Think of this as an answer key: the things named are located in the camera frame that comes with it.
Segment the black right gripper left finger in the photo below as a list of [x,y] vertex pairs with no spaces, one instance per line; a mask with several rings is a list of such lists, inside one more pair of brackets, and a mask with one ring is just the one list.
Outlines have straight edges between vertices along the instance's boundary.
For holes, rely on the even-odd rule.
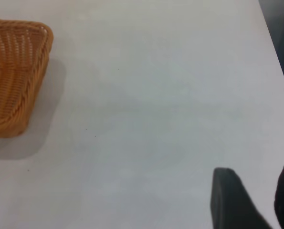
[[214,229],[270,229],[240,177],[230,168],[213,171],[210,211]]

